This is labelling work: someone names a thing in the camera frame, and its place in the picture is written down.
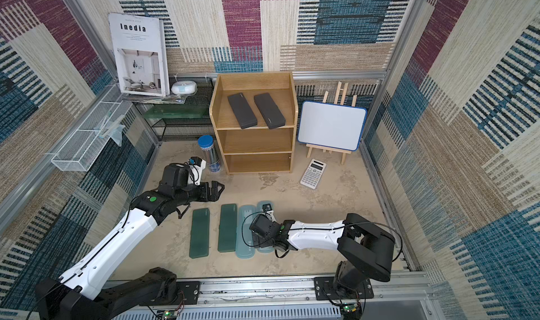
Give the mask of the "light blue pencil case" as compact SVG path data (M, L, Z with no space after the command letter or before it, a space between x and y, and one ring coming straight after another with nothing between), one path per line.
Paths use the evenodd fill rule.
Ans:
M241 206L238 211L235 254L243 260L250 259L255 255L253 237L249 226L256 212L257 208L252 205Z
M272 202L269 200L260 201L257 204L257 212L261 212L264 216L266 216L273 222L276 221L274 217L274 207ZM257 251L259 253L267 254L274 251L274 248L272 247L270 242L264 243L263 239L256 234L253 234L253 244L258 245Z

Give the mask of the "dark green pencil case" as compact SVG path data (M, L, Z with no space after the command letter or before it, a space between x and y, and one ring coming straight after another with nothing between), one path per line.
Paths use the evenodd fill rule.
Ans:
M237 221L238 206L236 204L222 205L217 246L220 253L230 253L236 250Z
M209 255L210 242L210 209L203 208L193 211L189 257L204 258Z

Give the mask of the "black pencil case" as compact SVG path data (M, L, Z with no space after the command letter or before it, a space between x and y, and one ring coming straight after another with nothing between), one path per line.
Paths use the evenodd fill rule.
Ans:
M257 118L244 93L229 95L227 99L241 129L257 126Z
M270 130L285 125L285 117L269 93L255 95L254 101Z

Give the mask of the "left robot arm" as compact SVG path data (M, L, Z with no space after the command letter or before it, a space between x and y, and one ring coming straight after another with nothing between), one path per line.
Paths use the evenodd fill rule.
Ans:
M105 283L133 249L169 215L184 217L180 207L216 202L225 186L202 182L205 161L192 157L165 167L157 188L129 204L126 215L77 264L57 279L35 288L35 311L41 319L112 319L132 307L171 305L179 299L176 274L156 267L142 277L107 289Z

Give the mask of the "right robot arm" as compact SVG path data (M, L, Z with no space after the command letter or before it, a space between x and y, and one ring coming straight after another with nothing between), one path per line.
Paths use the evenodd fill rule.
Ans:
M337 251L343 256L333 281L320 287L330 298L364 298L370 293L370 281L386 283L391 279L396 240L379 223L356 213L327 224L295 220L278 223L273 214L265 212L250 217L253 221L248 230L253 237L250 244L253 248L271 247L283 255L314 248Z

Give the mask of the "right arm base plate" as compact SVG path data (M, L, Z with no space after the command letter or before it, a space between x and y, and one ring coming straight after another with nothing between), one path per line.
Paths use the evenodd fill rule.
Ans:
M369 279L361 282L359 286L353 289L334 282L334 278L330 276L316 276L313 278L313 282L317 300L337 302L374 298L374 291Z

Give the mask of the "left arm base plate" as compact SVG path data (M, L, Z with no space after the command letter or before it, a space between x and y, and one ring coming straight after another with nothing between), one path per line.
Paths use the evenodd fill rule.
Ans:
M200 281L177 281L177 296L173 305L196 305L198 303Z

